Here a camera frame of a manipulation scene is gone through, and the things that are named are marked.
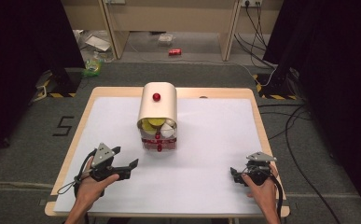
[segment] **hand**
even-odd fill
[[[278,171],[270,164],[272,174],[277,177]],[[247,197],[253,197],[268,223],[280,223],[280,219],[276,213],[276,187],[270,178],[258,186],[247,174],[242,174],[244,182],[249,186],[251,192],[247,193]]]
[[[85,168],[85,171],[90,169],[93,157],[91,157]],[[66,219],[66,224],[81,224],[84,221],[84,216],[93,206],[96,200],[101,196],[107,186],[119,179],[119,175],[111,175],[100,182],[95,181],[89,174],[81,176],[81,184],[78,188],[75,204]]]

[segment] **red can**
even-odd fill
[[[169,55],[181,55],[181,49],[170,49]]]

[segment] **wooden table edge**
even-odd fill
[[[201,98],[201,97],[207,97],[207,98],[235,98],[235,99],[249,99],[252,104],[253,109],[253,117],[255,119],[255,124],[257,127],[257,134],[259,141],[261,143],[261,147],[263,149],[263,152],[272,155],[271,152],[271,146],[268,141],[268,137],[265,133],[264,124],[262,123],[261,116],[259,114],[259,110],[257,107],[257,102],[255,95],[250,89],[246,88],[176,88],[177,90],[177,97],[178,98]],[[87,105],[84,109],[83,115],[81,117],[81,120],[77,126],[75,136],[73,137],[72,143],[67,151],[66,157],[63,161],[61,171],[58,174],[58,178],[55,182],[55,185],[52,189],[52,192],[50,193],[50,197],[55,197],[58,195],[57,191],[63,186],[63,181],[65,179],[65,176],[67,174],[67,170],[69,169],[69,165],[72,161],[72,158],[74,156],[79,138],[84,130],[84,126],[87,122],[87,119],[90,115],[90,110],[92,109],[93,103],[95,102],[95,99],[98,97],[140,97],[142,96],[143,87],[96,87],[93,89],[90,99],[87,102]],[[57,213],[54,212],[53,209],[55,207],[55,201],[53,202],[47,202],[45,207],[45,213],[47,216],[53,216],[53,217],[65,217],[68,215],[68,213]],[[287,205],[282,206],[282,213],[281,217],[287,217],[290,214],[290,208]],[[109,213],[91,213],[91,215],[99,216],[99,217],[107,217],[111,216]],[[134,217],[140,217],[140,214],[127,214],[126,216]],[[234,216],[231,214],[228,214],[227,217],[255,217],[253,215],[250,216]]]

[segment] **power cord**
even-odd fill
[[[78,172],[78,175],[75,176],[74,181],[72,181],[72,182],[64,185],[64,186],[61,187],[60,189],[58,189],[58,191],[57,191],[58,194],[64,194],[64,193],[66,193],[71,187],[75,187],[75,196],[77,196],[78,187],[79,187],[79,185],[81,184],[81,181],[83,180],[83,179],[81,178],[81,176],[84,175],[84,174],[88,174],[88,173],[90,172],[90,170],[83,171],[83,170],[84,170],[84,167],[85,167],[85,165],[87,164],[88,159],[89,159],[90,157],[92,157],[93,155],[95,155],[96,150],[97,150],[97,149],[95,148],[90,154],[88,154],[88,156],[86,157],[86,159],[82,162],[80,171]]]
[[[273,183],[276,185],[276,188],[279,192],[279,200],[278,204],[276,205],[276,213],[278,214],[278,217],[282,214],[282,204],[283,204],[283,188],[282,185],[279,183],[279,181],[276,179],[274,175],[270,175],[270,179],[273,181]]]
[[[307,111],[304,111],[304,112],[302,112],[302,113],[299,113],[298,115],[296,115],[296,118],[297,118],[297,119],[305,119],[305,118],[303,118],[303,117],[300,117],[299,115],[301,115],[301,114],[303,114],[303,113],[306,113],[306,112],[307,112]],[[261,115],[263,115],[263,114],[278,114],[278,115],[291,116],[291,115],[288,115],[288,114],[285,114],[285,113],[276,113],[276,112],[266,112],[266,113],[260,113],[260,114],[261,114]],[[294,126],[295,121],[296,121],[296,120],[294,119],[293,122],[291,123],[291,126],[288,127],[288,129],[284,129],[283,131],[275,134],[274,136],[269,137],[268,140],[272,140],[273,138],[275,138],[275,137],[281,135],[282,133],[288,131],[289,129],[291,129],[291,128]]]
[[[244,42],[246,45],[250,45],[250,47],[253,47],[253,48],[256,48],[256,49],[261,49],[263,51],[265,51],[266,49],[263,49],[259,46],[256,46],[256,45],[253,45],[253,44],[250,44],[249,42],[247,42],[246,40],[244,40],[241,35],[238,33],[238,37],[242,40],[242,42]]]
[[[252,61],[253,65],[254,65],[255,67],[262,68],[262,69],[274,69],[274,67],[273,67],[272,65],[270,65],[270,64],[268,64],[267,62],[263,61],[262,59],[258,58],[258,57],[256,56],[256,54],[253,53],[252,50],[249,50],[245,45],[243,45],[236,35],[234,35],[234,37],[235,37],[236,41],[239,43],[239,45],[241,46],[241,48],[242,48],[244,51],[246,51],[247,53],[249,53],[252,58],[255,58],[255,59],[259,60],[261,63],[267,65],[267,67],[257,66],[257,65],[254,64],[253,59],[252,59],[251,61]]]
[[[335,221],[340,224],[340,220],[338,219],[337,215],[334,213],[330,205],[327,203],[325,198],[322,196],[322,194],[319,192],[319,190],[312,184],[312,182],[308,179],[308,177],[303,173],[301,168],[299,167],[299,163],[297,162],[296,157],[294,156],[293,150],[290,146],[289,140],[288,140],[288,124],[290,123],[290,120],[295,117],[295,114],[303,107],[304,105],[301,105],[299,108],[297,108],[291,115],[291,117],[287,120],[287,123],[285,124],[285,141],[287,143],[288,151],[290,152],[291,158],[293,159],[293,162],[297,166],[297,169],[301,173],[301,175],[304,177],[304,179],[308,182],[308,184],[312,187],[312,189],[316,192],[316,194],[319,196],[319,198],[322,200],[322,202],[325,204],[325,206],[328,208],[331,215],[335,218]]]
[[[251,17],[250,14],[249,14],[248,8],[249,8],[249,6],[250,6],[250,2],[249,2],[249,1],[246,1],[246,2],[245,2],[245,6],[246,6],[246,14],[247,14],[247,16],[249,17],[250,22],[252,22],[253,28],[254,28],[255,31],[256,31],[255,36],[256,36],[256,38],[257,38],[257,39],[265,46],[265,48],[266,48],[267,45],[265,44],[264,36],[262,35],[262,32],[261,32],[261,34],[259,33],[258,28],[256,27],[256,25],[255,25],[252,17]],[[257,16],[258,16],[258,24],[260,24],[259,7],[257,7]]]

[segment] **black cable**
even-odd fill
[[[255,33],[255,36],[254,36],[254,39],[253,39],[253,42],[252,42],[252,47],[250,48],[250,51],[251,51],[251,52],[253,52],[253,48],[254,48],[254,46],[255,46],[255,44],[256,44],[256,38],[257,38],[257,36],[259,36],[259,41],[265,46],[264,37],[263,37],[263,35],[262,35],[262,32],[261,32],[261,35],[259,34],[259,32],[258,32],[258,27],[259,27],[259,24],[257,25],[257,28],[255,27],[256,33]],[[252,57],[250,57],[250,61],[252,62],[252,64],[253,64],[254,66],[258,67],[258,66],[254,63]]]
[[[79,184],[82,181],[81,176],[82,176],[82,173],[83,173],[83,170],[84,170],[84,166],[87,163],[88,159],[91,156],[95,155],[95,153],[96,153],[96,148],[90,154],[88,154],[87,158],[83,161],[83,163],[81,165],[81,168],[80,168],[80,171],[78,172],[78,175],[75,176],[74,181],[70,182],[70,183],[64,185],[63,187],[61,187],[60,189],[58,189],[58,191],[57,191],[58,194],[66,193],[73,186],[73,187],[75,187],[75,196],[77,196],[76,192],[78,190]],[[68,187],[68,188],[64,192],[61,192],[61,190],[66,188],[66,187]]]
[[[281,214],[282,214],[283,188],[282,188],[282,185],[279,183],[279,181],[276,179],[276,177],[274,175],[270,175],[270,179],[276,185],[276,188],[278,188],[279,200],[278,200],[278,203],[276,205],[276,213],[278,214],[278,218],[280,218]]]
[[[238,34],[238,36],[239,36],[239,38],[240,38],[245,44],[250,45],[250,46],[253,46],[252,44],[250,44],[249,42],[247,42],[246,40],[244,40],[240,34]],[[265,51],[265,49],[260,48],[259,46],[254,46],[254,47],[255,47],[256,49],[261,49],[261,50],[264,50],[264,51]]]
[[[238,41],[239,45],[241,46],[241,48],[246,51],[247,53],[249,53],[252,57],[256,58],[257,60],[259,60],[261,63],[264,63],[265,65],[267,65],[270,69],[274,69],[274,67],[266,62],[264,62],[263,60],[259,59],[256,54],[254,54],[253,52],[251,52],[247,47],[245,47],[241,41],[238,39],[238,37],[236,35],[234,35],[236,41]]]
[[[290,120],[293,118],[293,116],[297,113],[297,111],[299,111],[304,105],[300,106],[299,108],[297,108],[292,116],[287,120],[287,123],[285,124],[285,129],[287,130],[288,127],[288,123],[290,122]],[[326,207],[328,208],[328,210],[330,211],[331,215],[335,218],[336,222],[340,224],[340,220],[338,219],[337,215],[335,215],[334,211],[332,210],[332,208],[329,206],[329,204],[326,202],[326,200],[323,198],[322,194],[319,192],[319,190],[312,184],[312,182],[308,179],[308,177],[303,173],[303,171],[301,170],[301,168],[299,167],[299,163],[297,162],[294,154],[293,154],[293,150],[290,146],[289,140],[288,140],[288,132],[285,131],[285,141],[287,143],[287,148],[290,152],[291,158],[293,159],[294,163],[297,166],[297,169],[299,170],[299,172],[301,173],[301,175],[304,177],[304,179],[308,182],[308,184],[312,187],[312,189],[316,192],[316,194],[319,196],[319,198],[322,200],[322,202],[326,205]]]
[[[290,104],[290,105],[284,104],[284,105],[285,105],[285,106],[301,106],[301,105],[292,105],[292,104]],[[271,107],[271,106],[283,106],[283,105],[258,105],[257,107],[258,107],[258,108],[261,108],[261,107]],[[294,117],[294,115],[288,115],[288,114],[277,113],[277,112],[262,112],[262,113],[260,113],[260,114],[263,115],[263,114],[269,114],[269,113],[281,114],[281,115],[287,115],[287,116],[290,116],[290,117],[291,117],[291,116]],[[286,132],[288,129],[284,129],[283,131],[277,133],[276,135],[274,135],[274,136],[272,136],[272,137],[269,137],[268,140],[271,140],[271,139],[273,139],[273,138],[281,135],[282,133]]]
[[[258,2],[257,3],[257,18],[258,18],[257,28],[259,27],[259,32],[261,33],[262,44],[265,46],[265,48],[267,48],[267,44],[265,43],[264,35],[262,34],[261,12],[262,12],[261,4]]]
[[[275,114],[275,115],[285,115],[285,116],[291,116],[291,114],[286,114],[286,113],[281,113],[281,112],[261,112],[259,113],[261,115],[264,115],[264,114]],[[300,114],[296,115],[295,118],[297,119],[305,119],[303,117],[300,116]]]
[[[253,19],[252,19],[252,17],[250,16],[250,14],[249,14],[249,10],[248,10],[248,7],[246,7],[246,14],[247,14],[247,16],[249,17],[249,20],[250,20],[250,22],[252,22],[252,25],[253,25],[253,28],[255,29],[255,31],[256,31],[256,36],[257,36],[257,39],[259,40],[259,42],[261,42],[265,47],[267,47],[266,45],[265,45],[265,41],[263,40],[264,38],[263,38],[263,36],[262,35],[260,35],[260,33],[259,33],[259,31],[258,31],[258,29],[256,28],[256,26],[255,26],[255,24],[254,24],[254,22],[253,22]]]
[[[252,47],[250,48],[251,54],[254,54],[254,55],[256,55],[255,53],[253,53],[253,48],[255,47],[255,43],[256,43],[256,37],[257,37],[257,35],[255,35],[255,37],[254,37],[254,39],[253,39]],[[261,67],[261,66],[256,65],[256,64],[254,63],[253,58],[252,58],[251,56],[250,56],[250,61],[251,61],[252,64],[253,64],[255,67],[257,67],[257,68],[267,69],[267,68],[265,68],[265,67]],[[269,65],[268,69],[275,69],[275,68],[274,68],[273,66]]]
[[[285,128],[283,131],[281,131],[281,132],[277,133],[276,135],[274,135],[274,136],[272,136],[272,137],[268,138],[268,140],[272,140],[273,138],[275,138],[275,137],[277,137],[277,136],[281,135],[282,133],[287,132],[288,130],[290,130],[290,129],[293,127],[293,125],[295,124],[295,122],[296,122],[296,121],[295,121],[295,120],[293,120],[293,123],[291,124],[291,126],[290,126],[290,127],[287,127],[287,128]]]

